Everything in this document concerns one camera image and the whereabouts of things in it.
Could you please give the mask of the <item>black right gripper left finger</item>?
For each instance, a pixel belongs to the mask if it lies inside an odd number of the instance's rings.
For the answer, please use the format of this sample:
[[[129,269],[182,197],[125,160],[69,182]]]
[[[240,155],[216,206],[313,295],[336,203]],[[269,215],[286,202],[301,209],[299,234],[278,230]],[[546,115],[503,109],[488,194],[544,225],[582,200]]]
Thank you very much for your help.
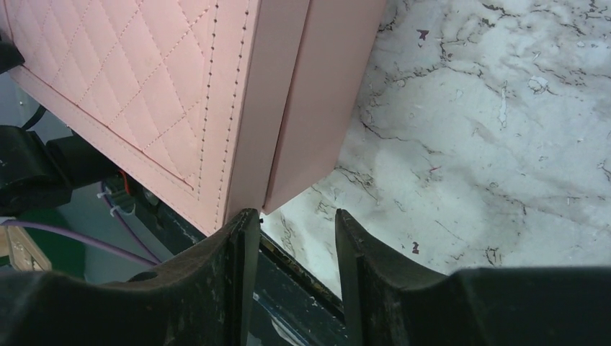
[[[259,212],[128,281],[92,285],[53,271],[1,276],[3,345],[245,345]]]

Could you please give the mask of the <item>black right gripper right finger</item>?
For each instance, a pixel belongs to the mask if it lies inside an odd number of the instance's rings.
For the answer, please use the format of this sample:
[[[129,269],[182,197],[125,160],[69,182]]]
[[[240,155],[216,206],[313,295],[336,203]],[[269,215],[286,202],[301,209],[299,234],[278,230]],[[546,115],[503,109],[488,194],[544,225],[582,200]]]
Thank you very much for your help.
[[[608,267],[467,268],[443,275],[335,215],[351,345],[608,345]]]

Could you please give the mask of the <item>pink jewelry box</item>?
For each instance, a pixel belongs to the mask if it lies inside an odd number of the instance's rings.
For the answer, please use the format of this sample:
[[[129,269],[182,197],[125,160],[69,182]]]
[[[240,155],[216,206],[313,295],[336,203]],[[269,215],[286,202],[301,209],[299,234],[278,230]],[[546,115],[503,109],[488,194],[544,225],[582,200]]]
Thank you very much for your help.
[[[384,1],[3,1],[13,80],[200,233],[338,159]]]

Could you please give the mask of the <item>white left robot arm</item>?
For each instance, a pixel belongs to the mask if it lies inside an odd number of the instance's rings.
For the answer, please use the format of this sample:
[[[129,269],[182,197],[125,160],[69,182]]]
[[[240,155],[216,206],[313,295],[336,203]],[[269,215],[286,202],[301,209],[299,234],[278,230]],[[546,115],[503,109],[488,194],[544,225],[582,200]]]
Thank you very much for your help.
[[[43,143],[32,130],[47,109],[40,105],[22,126],[1,126],[1,216],[55,208],[72,192],[119,174],[119,167],[81,136]]]

